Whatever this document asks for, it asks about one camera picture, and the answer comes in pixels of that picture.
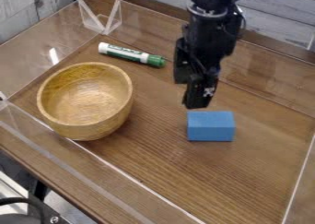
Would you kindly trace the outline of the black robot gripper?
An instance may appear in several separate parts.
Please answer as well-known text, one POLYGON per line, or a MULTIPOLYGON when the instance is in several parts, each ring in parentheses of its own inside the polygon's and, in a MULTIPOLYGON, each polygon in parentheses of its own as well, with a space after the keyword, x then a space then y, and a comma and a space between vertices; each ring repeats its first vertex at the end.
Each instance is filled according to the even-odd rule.
POLYGON ((189 15, 182 38, 176 40, 173 80, 176 84, 186 84, 181 100, 185 108, 200 109, 208 107, 216 92, 221 60, 233 52, 241 10, 226 6, 202 12, 190 6, 189 15))

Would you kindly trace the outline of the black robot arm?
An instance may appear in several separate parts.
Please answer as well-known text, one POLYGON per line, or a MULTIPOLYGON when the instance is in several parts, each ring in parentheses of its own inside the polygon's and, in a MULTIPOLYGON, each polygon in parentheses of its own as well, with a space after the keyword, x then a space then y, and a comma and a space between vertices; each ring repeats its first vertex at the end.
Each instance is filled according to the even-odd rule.
POLYGON ((173 55, 173 79, 186 86, 181 104, 206 108, 216 92, 220 63, 233 52, 245 19, 238 0, 190 0, 173 55))

